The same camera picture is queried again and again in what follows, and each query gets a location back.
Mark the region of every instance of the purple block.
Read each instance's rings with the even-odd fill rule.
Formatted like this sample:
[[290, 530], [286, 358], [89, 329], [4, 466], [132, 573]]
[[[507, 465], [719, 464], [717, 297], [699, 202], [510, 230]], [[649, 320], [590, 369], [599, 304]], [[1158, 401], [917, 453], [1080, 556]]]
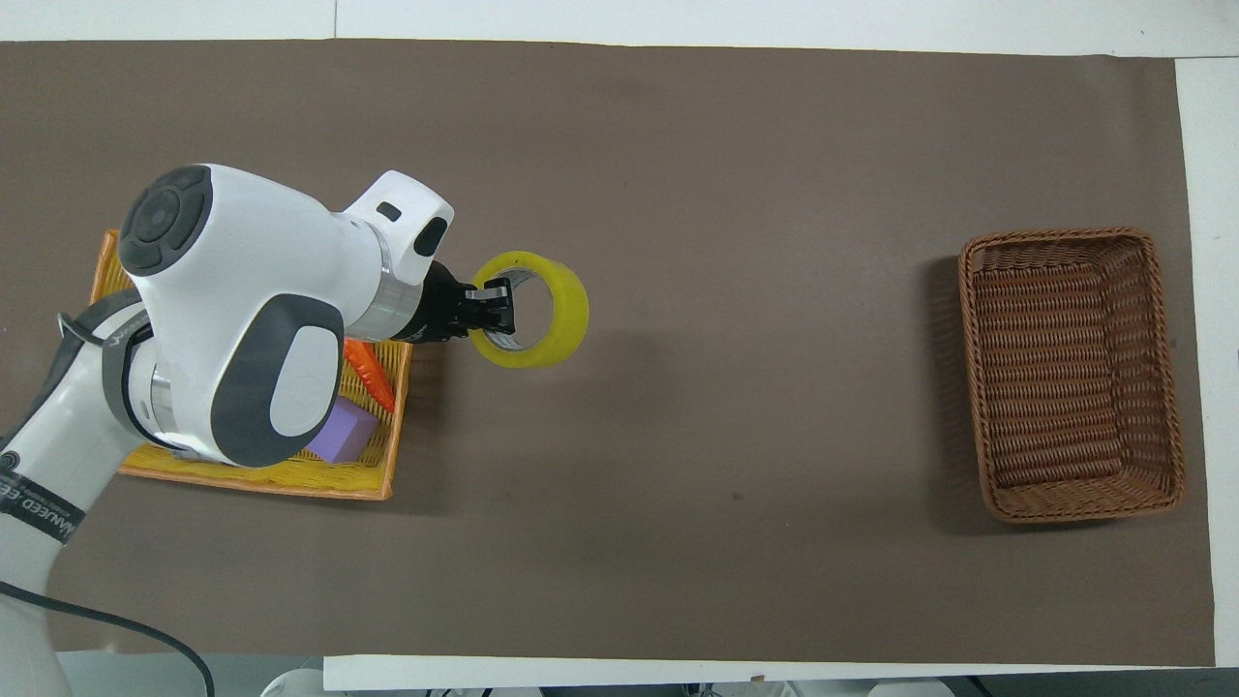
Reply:
[[356, 463], [377, 426], [378, 417], [337, 395], [327, 423], [306, 448], [332, 464]]

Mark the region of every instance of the tape roll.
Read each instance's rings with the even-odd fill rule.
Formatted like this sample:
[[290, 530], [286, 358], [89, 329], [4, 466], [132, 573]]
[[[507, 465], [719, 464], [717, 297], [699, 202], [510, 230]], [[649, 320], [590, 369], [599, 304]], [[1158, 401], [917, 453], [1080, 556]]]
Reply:
[[551, 316], [546, 333], [533, 345], [522, 345], [514, 337], [493, 331], [473, 329], [470, 338], [486, 360], [506, 369], [536, 369], [554, 366], [576, 352], [590, 324], [590, 300], [581, 279], [572, 269], [533, 251], [504, 251], [487, 261], [473, 285], [492, 277], [507, 277], [512, 287], [532, 277], [540, 277], [550, 290]]

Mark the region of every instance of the brown table mat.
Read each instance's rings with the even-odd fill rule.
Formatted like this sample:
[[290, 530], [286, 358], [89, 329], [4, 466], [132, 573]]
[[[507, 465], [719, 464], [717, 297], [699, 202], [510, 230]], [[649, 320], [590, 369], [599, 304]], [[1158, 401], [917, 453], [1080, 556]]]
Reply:
[[[203, 651], [1213, 661], [1173, 64], [462, 42], [0, 45], [0, 423], [151, 178], [218, 161], [338, 209], [385, 168], [468, 277], [533, 249], [592, 324], [549, 371], [420, 355], [395, 495], [116, 479], [51, 592]], [[981, 504], [954, 255], [1022, 227], [1160, 245], [1182, 508]], [[61, 649], [149, 645], [55, 619]]]

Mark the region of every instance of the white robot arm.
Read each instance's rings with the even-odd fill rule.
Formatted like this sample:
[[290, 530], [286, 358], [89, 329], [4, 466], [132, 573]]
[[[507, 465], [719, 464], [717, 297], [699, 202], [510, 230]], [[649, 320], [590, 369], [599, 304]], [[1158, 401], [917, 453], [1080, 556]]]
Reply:
[[[51, 375], [0, 441], [0, 582], [42, 594], [141, 443], [239, 467], [301, 451], [327, 418], [346, 334], [512, 333], [509, 279], [478, 288], [434, 260], [451, 222], [439, 194], [394, 171], [339, 213], [221, 165], [157, 178], [118, 243], [136, 290], [62, 314]], [[42, 610], [0, 597], [0, 695], [68, 695]]]

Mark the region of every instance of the black circular button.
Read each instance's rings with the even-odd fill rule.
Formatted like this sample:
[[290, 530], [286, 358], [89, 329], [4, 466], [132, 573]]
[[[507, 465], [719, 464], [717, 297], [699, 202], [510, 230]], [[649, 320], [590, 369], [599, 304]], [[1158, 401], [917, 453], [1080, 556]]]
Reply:
[[181, 197], [165, 188], [147, 196], [134, 214], [133, 230], [142, 241], [155, 241], [176, 222], [181, 212]]
[[191, 165], [155, 180], [129, 208], [116, 253], [133, 275], [156, 274], [183, 256], [211, 212], [211, 170]]

